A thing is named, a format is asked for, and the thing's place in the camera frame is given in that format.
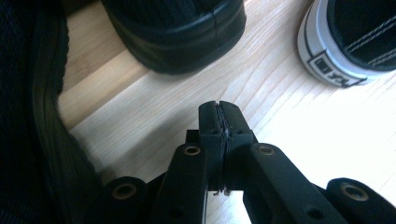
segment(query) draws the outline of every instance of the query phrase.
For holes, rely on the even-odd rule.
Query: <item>black sneaker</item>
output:
[[[317,78],[339,87],[395,74],[396,3],[316,0],[298,34],[298,50]]]
[[[126,47],[159,73],[214,62],[245,30],[243,0],[102,0]]]
[[[67,42],[59,2],[0,0],[0,223],[82,223],[100,188],[57,112]]]

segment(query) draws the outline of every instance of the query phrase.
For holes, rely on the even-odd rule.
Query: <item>metal screw hole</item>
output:
[[[369,200],[369,195],[366,193],[366,191],[348,183],[341,184],[341,191],[348,198],[358,202],[365,202]]]
[[[134,196],[137,192],[137,188],[134,184],[127,183],[118,185],[113,189],[113,198],[117,200],[125,200]]]
[[[258,150],[259,150],[262,154],[264,154],[264,155],[266,155],[266,156],[272,156],[272,155],[275,154],[275,151],[274,151],[272,148],[270,148],[270,147],[259,146]]]
[[[186,149],[184,149],[184,154],[188,156],[195,156],[198,155],[200,152],[201,149],[198,147],[186,147]]]

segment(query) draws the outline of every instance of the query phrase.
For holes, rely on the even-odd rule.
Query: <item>wooden floor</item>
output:
[[[309,76],[296,36],[311,0],[245,1],[237,45],[195,74],[142,66],[123,46],[104,7],[68,16],[70,50],[59,108],[104,183],[163,173],[198,106],[229,101],[260,142],[280,147],[313,183],[336,177],[370,186],[396,204],[396,76],[347,90]],[[207,223],[247,223],[241,193],[208,198]]]

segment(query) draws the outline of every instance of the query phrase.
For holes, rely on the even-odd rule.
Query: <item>black rubber tread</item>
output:
[[[229,51],[245,31],[242,0],[221,0],[195,21],[173,27],[137,23],[116,2],[103,0],[121,40],[139,62],[158,73],[201,69]]]
[[[26,110],[34,151],[57,210],[57,222],[83,223],[101,183],[57,109],[68,51],[66,19],[58,8],[48,7],[38,13],[26,83]]]

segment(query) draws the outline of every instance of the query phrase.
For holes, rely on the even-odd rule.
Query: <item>black fabric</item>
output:
[[[396,1],[330,0],[327,17],[350,61],[374,70],[396,69]]]
[[[29,1],[0,0],[0,223],[49,222],[50,200],[24,108],[34,21],[34,5]]]
[[[219,0],[121,0],[133,21],[152,27],[176,27],[195,21]]]

